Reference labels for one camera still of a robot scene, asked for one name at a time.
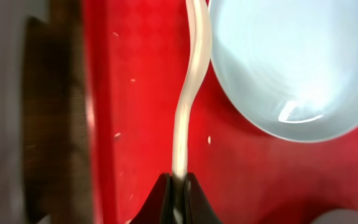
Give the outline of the red plastic tray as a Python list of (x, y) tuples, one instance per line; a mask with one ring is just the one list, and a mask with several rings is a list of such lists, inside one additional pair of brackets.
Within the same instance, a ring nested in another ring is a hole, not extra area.
[[(190, 51), (184, 1), (85, 0), (94, 220), (129, 223), (172, 169)], [(246, 121), (210, 70), (191, 111), (189, 169), (224, 223), (308, 223), (358, 210), (358, 129), (298, 144)]]

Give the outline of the white plastic spoon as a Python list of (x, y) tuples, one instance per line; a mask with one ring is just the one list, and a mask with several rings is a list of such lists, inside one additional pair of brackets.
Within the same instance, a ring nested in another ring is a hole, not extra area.
[(190, 31), (190, 57), (185, 81), (175, 112), (172, 172), (184, 179), (188, 166), (190, 112), (209, 67), (212, 49), (211, 21), (205, 0), (186, 0)]

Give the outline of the green bowl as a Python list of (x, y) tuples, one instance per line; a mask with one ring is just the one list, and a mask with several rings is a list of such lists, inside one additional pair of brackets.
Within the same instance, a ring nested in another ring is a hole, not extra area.
[(338, 209), (315, 218), (311, 224), (358, 224), (358, 211)]

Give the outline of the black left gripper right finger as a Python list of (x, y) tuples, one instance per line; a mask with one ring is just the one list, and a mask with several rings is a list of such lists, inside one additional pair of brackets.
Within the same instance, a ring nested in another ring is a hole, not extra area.
[(184, 189), (186, 224), (223, 224), (215, 214), (194, 173), (188, 173)]

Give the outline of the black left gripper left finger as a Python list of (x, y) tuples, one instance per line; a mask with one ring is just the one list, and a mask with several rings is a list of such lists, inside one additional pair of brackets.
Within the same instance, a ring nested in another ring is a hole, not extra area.
[(171, 224), (172, 190), (168, 173), (160, 174), (146, 201), (130, 224)]

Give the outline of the light blue plate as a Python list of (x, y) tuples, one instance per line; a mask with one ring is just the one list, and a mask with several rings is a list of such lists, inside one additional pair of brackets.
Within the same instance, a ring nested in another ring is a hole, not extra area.
[(254, 126), (294, 142), (358, 128), (358, 0), (213, 0), (211, 61)]

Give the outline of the grey dishwasher rack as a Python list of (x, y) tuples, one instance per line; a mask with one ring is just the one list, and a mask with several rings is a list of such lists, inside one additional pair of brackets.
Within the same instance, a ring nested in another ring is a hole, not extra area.
[(22, 174), (21, 73), (28, 19), (47, 22), (49, 2), (0, 0), (0, 223), (28, 223)]

